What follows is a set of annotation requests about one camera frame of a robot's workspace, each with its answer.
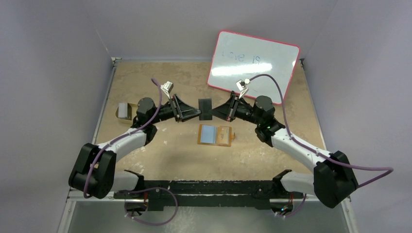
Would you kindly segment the black credit card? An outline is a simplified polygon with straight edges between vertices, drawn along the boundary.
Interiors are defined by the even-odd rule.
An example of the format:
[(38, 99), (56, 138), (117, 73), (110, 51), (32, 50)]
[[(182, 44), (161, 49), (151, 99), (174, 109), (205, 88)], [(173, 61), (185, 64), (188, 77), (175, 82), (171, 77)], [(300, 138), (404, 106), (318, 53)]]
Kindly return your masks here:
[(211, 98), (198, 99), (198, 107), (199, 107), (199, 110), (201, 111), (201, 114), (199, 115), (200, 121), (209, 121), (213, 119), (213, 115), (210, 114), (209, 112), (212, 109), (212, 99)]

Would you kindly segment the gold credit card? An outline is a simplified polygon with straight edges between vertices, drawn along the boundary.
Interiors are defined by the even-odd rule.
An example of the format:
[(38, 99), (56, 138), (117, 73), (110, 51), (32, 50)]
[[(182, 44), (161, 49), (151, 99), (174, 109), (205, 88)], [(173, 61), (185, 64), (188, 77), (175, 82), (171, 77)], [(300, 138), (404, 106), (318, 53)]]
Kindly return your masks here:
[(216, 142), (220, 145), (228, 145), (230, 139), (230, 127), (217, 127)]

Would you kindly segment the orange leather card holder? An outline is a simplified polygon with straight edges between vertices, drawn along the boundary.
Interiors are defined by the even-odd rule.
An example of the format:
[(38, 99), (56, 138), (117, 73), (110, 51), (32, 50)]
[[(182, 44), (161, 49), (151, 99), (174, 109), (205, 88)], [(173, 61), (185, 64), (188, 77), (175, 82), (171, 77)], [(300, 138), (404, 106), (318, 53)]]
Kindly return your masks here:
[(197, 144), (199, 144), (199, 145), (230, 147), (231, 144), (232, 144), (232, 141), (236, 138), (235, 132), (230, 127), (229, 144), (228, 145), (220, 145), (220, 144), (217, 144), (217, 142), (216, 142), (217, 127), (218, 126), (200, 124), (199, 125), (198, 138), (197, 138)]

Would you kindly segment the grey credit card stack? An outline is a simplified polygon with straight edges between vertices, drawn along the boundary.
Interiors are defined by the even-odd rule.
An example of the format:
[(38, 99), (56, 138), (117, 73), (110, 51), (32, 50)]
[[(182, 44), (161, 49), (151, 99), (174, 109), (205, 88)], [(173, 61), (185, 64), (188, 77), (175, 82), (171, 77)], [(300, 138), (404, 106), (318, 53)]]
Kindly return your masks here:
[(128, 103), (121, 102), (118, 104), (118, 118), (128, 119)]

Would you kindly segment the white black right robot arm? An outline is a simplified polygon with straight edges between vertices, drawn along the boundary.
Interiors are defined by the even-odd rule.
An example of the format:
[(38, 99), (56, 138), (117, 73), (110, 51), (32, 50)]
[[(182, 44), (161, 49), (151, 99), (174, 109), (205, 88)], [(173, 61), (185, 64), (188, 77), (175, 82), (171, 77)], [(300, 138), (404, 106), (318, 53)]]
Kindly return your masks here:
[(337, 151), (322, 150), (295, 136), (275, 118), (275, 107), (267, 96), (259, 96), (253, 105), (236, 93), (209, 111), (214, 117), (231, 122), (234, 119), (256, 125), (258, 139), (281, 150), (311, 170), (310, 174), (285, 170), (275, 176), (273, 192), (283, 198), (291, 192), (314, 195), (326, 207), (334, 208), (359, 187), (347, 156)]

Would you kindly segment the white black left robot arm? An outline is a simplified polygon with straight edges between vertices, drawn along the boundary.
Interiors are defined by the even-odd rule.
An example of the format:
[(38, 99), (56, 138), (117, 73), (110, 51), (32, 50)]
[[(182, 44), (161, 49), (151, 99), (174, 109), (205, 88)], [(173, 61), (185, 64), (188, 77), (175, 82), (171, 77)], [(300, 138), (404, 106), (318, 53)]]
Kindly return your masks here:
[(115, 191), (126, 191), (134, 199), (142, 197), (144, 177), (130, 170), (117, 172), (116, 163), (132, 151), (148, 145), (157, 133), (156, 123), (168, 119), (184, 122), (201, 113), (177, 95), (159, 106), (149, 97), (142, 98), (137, 104), (133, 124), (125, 133), (105, 143), (86, 143), (81, 147), (69, 176), (69, 186), (82, 191), (85, 198), (102, 199)]

